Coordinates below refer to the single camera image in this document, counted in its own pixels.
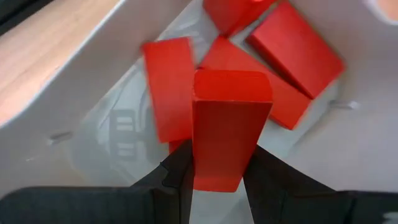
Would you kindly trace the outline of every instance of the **wooden table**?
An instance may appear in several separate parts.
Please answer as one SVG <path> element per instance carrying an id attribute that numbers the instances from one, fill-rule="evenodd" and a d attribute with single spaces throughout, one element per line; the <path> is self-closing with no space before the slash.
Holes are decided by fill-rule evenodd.
<path id="1" fill-rule="evenodd" d="M 0 125 L 21 112 L 119 0 L 54 0 L 0 36 Z"/>

